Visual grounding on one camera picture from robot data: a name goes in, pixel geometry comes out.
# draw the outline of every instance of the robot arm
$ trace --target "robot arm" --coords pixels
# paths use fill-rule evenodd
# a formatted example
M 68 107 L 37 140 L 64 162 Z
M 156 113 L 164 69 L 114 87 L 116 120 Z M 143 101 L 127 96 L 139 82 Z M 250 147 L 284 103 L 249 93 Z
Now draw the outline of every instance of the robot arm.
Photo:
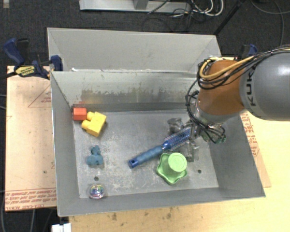
M 191 93 L 196 83 L 200 91 Z M 186 105 L 194 136 L 214 143 L 225 140 L 221 124 L 244 109 L 265 120 L 290 120 L 290 47 L 241 61 L 206 59 Z

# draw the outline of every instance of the gray metal bin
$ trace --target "gray metal bin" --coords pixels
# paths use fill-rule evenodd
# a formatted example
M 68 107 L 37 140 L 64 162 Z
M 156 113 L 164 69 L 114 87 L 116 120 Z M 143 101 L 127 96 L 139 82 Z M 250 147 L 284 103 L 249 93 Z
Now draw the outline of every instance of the gray metal bin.
M 48 43 L 64 64 L 51 74 L 59 216 L 264 196 L 240 117 L 225 123 L 225 143 L 197 139 L 196 159 L 175 185 L 156 174 L 159 159 L 128 166 L 163 143 L 168 119 L 188 120 L 185 94 L 197 64 L 220 55 L 215 36 L 50 28 Z M 99 137 L 73 121 L 74 106 L 107 116 Z M 90 168 L 85 158 L 94 145 L 104 165 Z M 105 187 L 100 200 L 88 197 L 94 183 Z

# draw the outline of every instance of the blue handle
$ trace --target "blue handle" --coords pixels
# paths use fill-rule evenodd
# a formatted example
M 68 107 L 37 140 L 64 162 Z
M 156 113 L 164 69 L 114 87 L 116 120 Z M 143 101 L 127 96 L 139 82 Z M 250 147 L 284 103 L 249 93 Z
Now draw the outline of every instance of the blue handle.
M 144 163 L 150 159 L 153 159 L 154 157 L 159 156 L 162 153 L 163 153 L 162 147 L 160 145 L 156 146 L 156 147 L 149 149 L 148 151 L 138 155 L 137 157 L 129 160 L 128 161 L 129 167 L 135 168 L 136 166 L 141 165 L 142 163 Z
M 13 59 L 17 63 L 17 65 L 22 65 L 25 62 L 25 59 L 20 55 L 15 42 L 15 38 L 9 39 L 3 45 L 3 50 L 9 58 Z

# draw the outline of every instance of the orange toy block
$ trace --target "orange toy block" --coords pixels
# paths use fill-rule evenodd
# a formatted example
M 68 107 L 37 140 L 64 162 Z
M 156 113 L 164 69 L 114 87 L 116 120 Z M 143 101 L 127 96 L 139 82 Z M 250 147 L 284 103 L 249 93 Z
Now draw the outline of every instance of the orange toy block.
M 84 107 L 73 108 L 73 120 L 85 120 L 87 118 L 87 109 Z

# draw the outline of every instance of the green plastic toy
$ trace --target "green plastic toy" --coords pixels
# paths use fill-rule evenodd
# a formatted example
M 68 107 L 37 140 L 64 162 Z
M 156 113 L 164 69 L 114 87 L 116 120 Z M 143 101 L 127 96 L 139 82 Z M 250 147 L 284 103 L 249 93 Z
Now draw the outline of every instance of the green plastic toy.
M 187 160 L 180 153 L 163 153 L 157 167 L 157 174 L 168 184 L 173 185 L 187 175 Z

